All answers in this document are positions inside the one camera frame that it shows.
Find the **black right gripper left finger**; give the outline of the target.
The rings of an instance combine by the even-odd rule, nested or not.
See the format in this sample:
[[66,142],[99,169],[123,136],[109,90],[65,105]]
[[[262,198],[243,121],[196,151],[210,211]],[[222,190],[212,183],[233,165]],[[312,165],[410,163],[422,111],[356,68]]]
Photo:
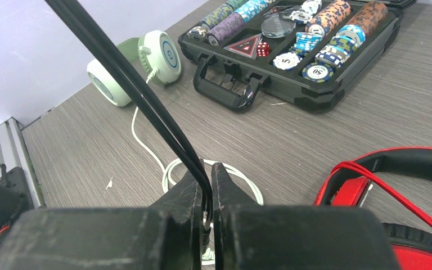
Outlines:
[[27,211],[0,269],[200,269],[205,192],[190,172],[144,208]]

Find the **mint green headphones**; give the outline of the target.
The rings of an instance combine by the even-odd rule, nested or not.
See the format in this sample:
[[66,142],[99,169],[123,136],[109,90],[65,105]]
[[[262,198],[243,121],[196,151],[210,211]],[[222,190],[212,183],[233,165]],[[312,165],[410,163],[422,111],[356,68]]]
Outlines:
[[[133,37],[117,45],[117,49],[137,71],[143,72],[146,82],[164,86],[177,81],[182,64],[175,43],[164,31],[153,30],[141,37]],[[87,75],[91,83],[117,107],[125,107],[132,100],[96,59],[87,65]]]

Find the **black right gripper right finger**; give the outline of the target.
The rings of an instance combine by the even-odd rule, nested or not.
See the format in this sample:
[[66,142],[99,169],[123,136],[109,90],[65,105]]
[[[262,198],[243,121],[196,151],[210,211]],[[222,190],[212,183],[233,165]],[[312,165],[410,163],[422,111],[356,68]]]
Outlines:
[[216,269],[399,269],[381,222],[362,208],[264,205],[211,169]]

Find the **red headphones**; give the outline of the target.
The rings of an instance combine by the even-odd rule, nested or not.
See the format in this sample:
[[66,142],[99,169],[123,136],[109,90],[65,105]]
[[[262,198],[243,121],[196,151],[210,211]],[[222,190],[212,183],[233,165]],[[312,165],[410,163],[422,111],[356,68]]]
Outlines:
[[[432,147],[387,148],[340,162],[319,189],[314,204],[360,207],[372,186],[378,185],[432,228],[432,217],[378,178],[377,172],[432,182]],[[395,223],[383,226],[401,269],[432,269],[431,233]]]

